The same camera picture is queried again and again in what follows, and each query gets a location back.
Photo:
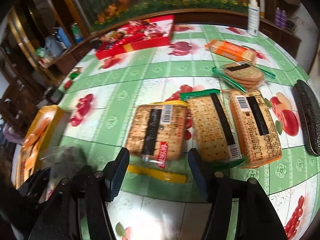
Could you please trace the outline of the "orange barcode cracker pack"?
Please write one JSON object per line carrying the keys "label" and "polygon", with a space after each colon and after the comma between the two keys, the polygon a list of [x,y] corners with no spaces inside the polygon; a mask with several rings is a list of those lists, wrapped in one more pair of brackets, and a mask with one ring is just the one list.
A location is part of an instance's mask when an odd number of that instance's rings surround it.
{"label": "orange barcode cracker pack", "polygon": [[229,106],[235,122],[243,168],[257,168],[282,157],[276,126],[261,92],[229,92]]}

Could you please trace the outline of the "green edged square cracker pack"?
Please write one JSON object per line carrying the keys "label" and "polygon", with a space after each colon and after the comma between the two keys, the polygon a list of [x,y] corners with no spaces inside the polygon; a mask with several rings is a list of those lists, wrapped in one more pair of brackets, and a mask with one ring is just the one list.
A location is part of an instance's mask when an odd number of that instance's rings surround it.
{"label": "green edged square cracker pack", "polygon": [[195,131],[196,149],[203,161],[217,166],[237,166],[244,162],[234,127],[218,89],[180,94],[187,103]]}

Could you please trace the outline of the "yellow edged cracker pack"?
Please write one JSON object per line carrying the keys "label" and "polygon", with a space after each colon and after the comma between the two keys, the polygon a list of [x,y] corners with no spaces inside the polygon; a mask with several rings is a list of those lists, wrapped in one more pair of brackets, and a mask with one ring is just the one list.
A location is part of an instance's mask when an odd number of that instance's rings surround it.
{"label": "yellow edged cracker pack", "polygon": [[187,117],[187,104],[181,100],[138,106],[126,135],[131,155],[127,171],[184,184],[187,176],[180,160]]}

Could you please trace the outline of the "orange long cracker pack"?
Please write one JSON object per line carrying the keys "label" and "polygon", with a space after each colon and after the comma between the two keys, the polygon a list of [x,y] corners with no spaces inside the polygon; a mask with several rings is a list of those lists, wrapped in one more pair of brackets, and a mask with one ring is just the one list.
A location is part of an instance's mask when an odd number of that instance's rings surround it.
{"label": "orange long cracker pack", "polygon": [[245,62],[252,66],[256,64],[257,53],[255,51],[228,41],[211,40],[204,45],[204,48],[236,62]]}

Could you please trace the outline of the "crumpled clear plastic bag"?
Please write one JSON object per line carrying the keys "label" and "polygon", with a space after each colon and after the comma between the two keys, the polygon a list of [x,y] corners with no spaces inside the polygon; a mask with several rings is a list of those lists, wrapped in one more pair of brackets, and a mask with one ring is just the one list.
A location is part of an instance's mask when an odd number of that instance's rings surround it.
{"label": "crumpled clear plastic bag", "polygon": [[78,145],[65,145],[48,148],[39,155],[41,170],[50,169],[49,180],[59,182],[63,178],[71,179],[85,165],[86,156]]}

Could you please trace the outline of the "yellow cardboard box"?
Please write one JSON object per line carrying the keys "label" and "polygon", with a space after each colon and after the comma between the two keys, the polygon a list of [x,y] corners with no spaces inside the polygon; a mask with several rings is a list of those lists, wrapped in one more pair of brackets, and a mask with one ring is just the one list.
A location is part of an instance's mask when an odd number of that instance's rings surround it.
{"label": "yellow cardboard box", "polygon": [[70,113],[57,105],[44,106],[38,111],[18,155],[14,180],[17,189],[40,169],[44,151],[59,144],[69,117]]}

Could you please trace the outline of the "small black device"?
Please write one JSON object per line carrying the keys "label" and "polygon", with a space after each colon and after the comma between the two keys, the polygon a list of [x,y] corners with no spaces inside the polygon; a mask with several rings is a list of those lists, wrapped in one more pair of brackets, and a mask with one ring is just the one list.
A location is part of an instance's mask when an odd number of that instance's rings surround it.
{"label": "small black device", "polygon": [[44,98],[51,105],[58,105],[61,102],[63,96],[64,96],[64,93],[61,92],[56,87],[48,87],[48,89],[44,93]]}

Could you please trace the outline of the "black glasses case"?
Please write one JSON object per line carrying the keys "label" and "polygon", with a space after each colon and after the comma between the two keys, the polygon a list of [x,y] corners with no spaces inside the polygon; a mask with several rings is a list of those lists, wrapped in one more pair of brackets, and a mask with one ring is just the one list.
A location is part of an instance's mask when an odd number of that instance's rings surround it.
{"label": "black glasses case", "polygon": [[298,79],[293,88],[306,151],[310,155],[319,157],[318,100],[312,89],[303,80]]}

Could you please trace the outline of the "red wrapped candy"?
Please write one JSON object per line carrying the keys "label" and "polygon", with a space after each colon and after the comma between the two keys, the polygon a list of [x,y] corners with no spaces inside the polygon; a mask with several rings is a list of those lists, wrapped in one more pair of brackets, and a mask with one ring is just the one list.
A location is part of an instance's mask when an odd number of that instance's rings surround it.
{"label": "red wrapped candy", "polygon": [[72,80],[68,80],[65,84],[64,84],[64,89],[65,90],[68,90],[71,85],[73,84],[73,81]]}

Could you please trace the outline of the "green wrapped candy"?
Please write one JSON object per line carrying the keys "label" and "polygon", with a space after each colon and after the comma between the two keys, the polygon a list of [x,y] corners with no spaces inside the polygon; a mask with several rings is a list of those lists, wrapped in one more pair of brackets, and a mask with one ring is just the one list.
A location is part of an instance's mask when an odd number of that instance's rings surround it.
{"label": "green wrapped candy", "polygon": [[78,77],[79,75],[81,74],[81,72],[77,69],[76,71],[72,72],[70,75],[69,75],[69,79],[70,80],[74,80],[76,77]]}

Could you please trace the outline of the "blue thermos jug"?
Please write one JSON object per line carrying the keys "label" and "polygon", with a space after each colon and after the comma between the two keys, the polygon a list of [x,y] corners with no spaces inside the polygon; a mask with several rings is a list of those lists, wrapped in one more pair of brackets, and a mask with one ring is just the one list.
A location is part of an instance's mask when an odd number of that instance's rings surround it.
{"label": "blue thermos jug", "polygon": [[61,47],[63,49],[70,49],[72,47],[71,42],[69,41],[67,35],[61,27],[54,27],[53,31],[56,40],[59,42],[59,44],[61,44]]}

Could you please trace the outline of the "red candy tray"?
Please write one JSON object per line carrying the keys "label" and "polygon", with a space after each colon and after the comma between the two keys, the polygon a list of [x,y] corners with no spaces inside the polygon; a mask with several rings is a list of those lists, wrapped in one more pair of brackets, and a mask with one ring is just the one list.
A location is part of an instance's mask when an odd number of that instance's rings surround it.
{"label": "red candy tray", "polygon": [[127,25],[103,35],[95,55],[101,60],[136,50],[167,46],[173,26],[172,15],[129,21]]}

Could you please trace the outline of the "purple bottles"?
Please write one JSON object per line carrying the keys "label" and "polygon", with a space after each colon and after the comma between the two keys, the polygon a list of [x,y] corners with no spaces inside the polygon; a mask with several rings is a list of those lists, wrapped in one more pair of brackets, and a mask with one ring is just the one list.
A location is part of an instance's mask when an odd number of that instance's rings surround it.
{"label": "purple bottles", "polygon": [[276,8],[274,23],[280,29],[286,29],[287,14],[285,10]]}

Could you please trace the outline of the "white spray bottle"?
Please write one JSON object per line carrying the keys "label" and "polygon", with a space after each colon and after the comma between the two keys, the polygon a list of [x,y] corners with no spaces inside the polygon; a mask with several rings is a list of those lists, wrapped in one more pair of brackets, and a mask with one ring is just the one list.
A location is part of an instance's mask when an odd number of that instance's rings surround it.
{"label": "white spray bottle", "polygon": [[247,32],[249,35],[257,36],[259,33],[260,7],[257,0],[250,0],[248,5],[248,25]]}

